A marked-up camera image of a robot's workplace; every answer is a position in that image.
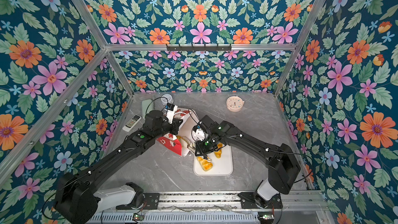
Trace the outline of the red white paper bag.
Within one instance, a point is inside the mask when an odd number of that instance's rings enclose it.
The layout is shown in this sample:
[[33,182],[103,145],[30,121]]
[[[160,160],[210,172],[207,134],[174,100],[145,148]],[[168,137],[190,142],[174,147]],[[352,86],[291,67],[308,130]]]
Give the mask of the red white paper bag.
[[191,131],[192,128],[198,124],[199,119],[196,116],[196,112],[188,108],[178,108],[174,115],[174,119],[183,120],[183,124],[180,126],[178,134],[165,134],[164,136],[157,138],[157,141],[175,154],[181,157],[186,157],[190,152],[194,153],[194,149],[182,148],[177,137],[184,136],[191,143],[194,143]]

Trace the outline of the braided fake bread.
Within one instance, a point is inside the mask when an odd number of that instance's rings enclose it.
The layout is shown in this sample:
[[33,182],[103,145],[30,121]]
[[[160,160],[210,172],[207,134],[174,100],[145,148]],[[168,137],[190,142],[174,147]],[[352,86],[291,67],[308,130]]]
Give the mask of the braided fake bread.
[[213,164],[202,157],[197,157],[197,161],[199,162],[202,170],[205,172],[207,172],[213,168]]

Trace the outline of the fake bagel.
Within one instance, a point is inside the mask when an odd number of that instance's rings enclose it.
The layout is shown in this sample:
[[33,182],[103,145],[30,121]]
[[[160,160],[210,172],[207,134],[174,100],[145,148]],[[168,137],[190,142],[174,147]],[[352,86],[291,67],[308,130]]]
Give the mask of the fake bagel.
[[178,138],[178,140],[179,140],[180,145],[181,145],[182,148],[186,148],[187,144],[188,144],[188,143],[191,143],[191,142],[190,142],[186,137],[184,137],[184,136],[178,136],[177,138]]

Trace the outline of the yellow fake croissant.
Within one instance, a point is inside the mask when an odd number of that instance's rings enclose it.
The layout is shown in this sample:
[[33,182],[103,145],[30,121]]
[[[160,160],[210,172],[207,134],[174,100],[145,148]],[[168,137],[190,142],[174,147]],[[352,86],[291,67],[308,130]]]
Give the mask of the yellow fake croissant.
[[223,146],[224,146],[224,145],[223,145],[222,143],[218,143],[218,144],[217,144],[217,148],[216,148],[216,150],[214,151],[214,155],[215,155],[215,157],[216,157],[217,159],[220,159],[220,158],[221,158]]

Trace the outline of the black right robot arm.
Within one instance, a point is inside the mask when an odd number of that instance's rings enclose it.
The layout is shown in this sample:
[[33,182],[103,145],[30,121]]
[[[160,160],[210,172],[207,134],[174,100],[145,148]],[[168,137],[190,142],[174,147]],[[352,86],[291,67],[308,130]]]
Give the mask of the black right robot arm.
[[221,150],[218,145],[222,144],[244,151],[267,167],[267,179],[261,181],[253,193],[253,203],[260,208],[268,207],[280,194],[289,194],[301,171],[296,158],[298,154],[289,145],[266,143],[227,121],[217,123],[205,116],[192,127],[191,137],[195,142],[196,157],[205,159],[211,152]]

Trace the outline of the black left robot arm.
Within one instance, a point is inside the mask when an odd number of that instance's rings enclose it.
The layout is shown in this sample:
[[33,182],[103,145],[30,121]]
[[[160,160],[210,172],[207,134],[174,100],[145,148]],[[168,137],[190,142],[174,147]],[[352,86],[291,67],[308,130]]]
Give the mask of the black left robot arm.
[[101,198],[95,193],[118,170],[142,155],[156,139],[177,135],[183,120],[169,121],[161,111],[146,115],[144,125],[128,135],[123,143],[99,162],[77,173],[67,173],[58,180],[54,208],[72,224],[84,224],[99,211]]

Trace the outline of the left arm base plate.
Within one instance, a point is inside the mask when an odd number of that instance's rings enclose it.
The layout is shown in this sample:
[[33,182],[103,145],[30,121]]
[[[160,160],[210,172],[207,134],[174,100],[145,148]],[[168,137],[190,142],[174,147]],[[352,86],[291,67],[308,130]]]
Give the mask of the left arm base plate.
[[117,210],[154,210],[158,208],[160,202],[159,193],[142,193],[134,197],[132,202],[127,205],[119,205]]

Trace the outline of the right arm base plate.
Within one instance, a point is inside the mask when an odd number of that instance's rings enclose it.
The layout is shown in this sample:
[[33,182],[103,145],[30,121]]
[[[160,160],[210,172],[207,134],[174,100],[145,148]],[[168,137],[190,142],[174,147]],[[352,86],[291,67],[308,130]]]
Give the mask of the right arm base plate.
[[243,209],[282,209],[283,204],[280,194],[272,196],[270,200],[265,200],[256,192],[240,192],[237,194],[240,198],[241,208]]

